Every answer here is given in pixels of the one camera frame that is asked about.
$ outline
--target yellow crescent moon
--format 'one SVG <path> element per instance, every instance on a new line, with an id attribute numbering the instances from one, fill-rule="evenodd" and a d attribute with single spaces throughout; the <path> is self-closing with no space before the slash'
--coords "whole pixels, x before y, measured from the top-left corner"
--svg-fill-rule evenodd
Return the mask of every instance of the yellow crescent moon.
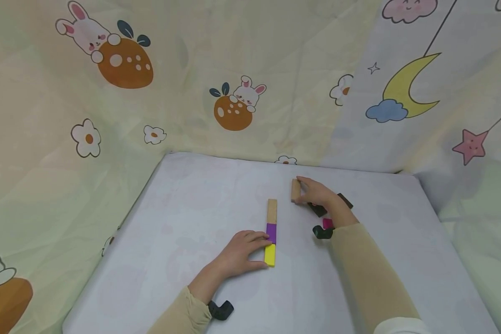
<path id="1" fill-rule="evenodd" d="M 440 102 L 417 103 L 410 96 L 410 87 L 412 86 L 414 79 L 420 71 L 430 64 L 437 56 L 440 56 L 440 53 L 418 58 L 406 64 L 397 73 L 395 73 L 384 88 L 383 99 L 394 99 L 398 103 L 402 103 L 403 108 L 408 110 L 406 118 L 421 115 Z"/>

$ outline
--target orange fruit illustration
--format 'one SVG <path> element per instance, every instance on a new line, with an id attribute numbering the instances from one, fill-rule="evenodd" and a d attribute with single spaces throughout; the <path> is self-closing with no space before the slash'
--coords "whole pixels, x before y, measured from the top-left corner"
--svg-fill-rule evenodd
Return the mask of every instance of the orange fruit illustration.
<path id="1" fill-rule="evenodd" d="M 0 285 L 0 334 L 8 334 L 19 321 L 33 296 L 32 285 L 14 277 Z"/>
<path id="2" fill-rule="evenodd" d="M 243 102 L 233 103 L 229 96 L 221 96 L 214 106 L 215 119 L 220 126 L 230 131 L 240 131 L 251 125 L 252 113 Z"/>
<path id="3" fill-rule="evenodd" d="M 113 85 L 121 88 L 142 88 L 154 78 L 152 63 L 142 48 L 133 39 L 121 39 L 118 45 L 109 42 L 100 46 L 103 61 L 98 64 L 100 73 Z"/>

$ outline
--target purple block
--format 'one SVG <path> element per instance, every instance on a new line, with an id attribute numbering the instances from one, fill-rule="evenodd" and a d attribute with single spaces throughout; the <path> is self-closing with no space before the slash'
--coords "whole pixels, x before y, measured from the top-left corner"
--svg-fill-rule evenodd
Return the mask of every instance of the purple block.
<path id="1" fill-rule="evenodd" d="M 265 233 L 269 235 L 268 240 L 271 240 L 271 242 L 276 245 L 276 224 L 267 224 Z"/>
<path id="2" fill-rule="evenodd" d="M 323 228 L 324 229 L 333 229 L 334 224 L 332 224 L 332 219 L 330 218 L 323 218 Z"/>

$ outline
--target left hand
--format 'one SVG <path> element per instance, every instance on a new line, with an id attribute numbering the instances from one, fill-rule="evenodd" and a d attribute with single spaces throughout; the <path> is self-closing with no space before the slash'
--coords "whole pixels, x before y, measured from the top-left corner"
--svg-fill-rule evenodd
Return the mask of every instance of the left hand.
<path id="1" fill-rule="evenodd" d="M 249 271 L 267 269 L 264 261 L 249 261 L 251 253 L 269 246 L 271 241 L 265 232 L 241 231 L 233 236 L 225 249 L 212 261 L 225 278 L 239 276 Z"/>

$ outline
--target pink star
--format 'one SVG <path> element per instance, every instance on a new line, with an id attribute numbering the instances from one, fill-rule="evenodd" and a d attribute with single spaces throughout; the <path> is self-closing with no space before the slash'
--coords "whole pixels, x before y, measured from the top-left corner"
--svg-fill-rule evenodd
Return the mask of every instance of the pink star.
<path id="1" fill-rule="evenodd" d="M 452 148 L 452 150 L 464 155 L 464 165 L 467 165 L 473 157 L 485 156 L 485 150 L 482 147 L 482 143 L 487 134 L 487 131 L 476 135 L 466 129 L 462 130 L 462 142 Z"/>

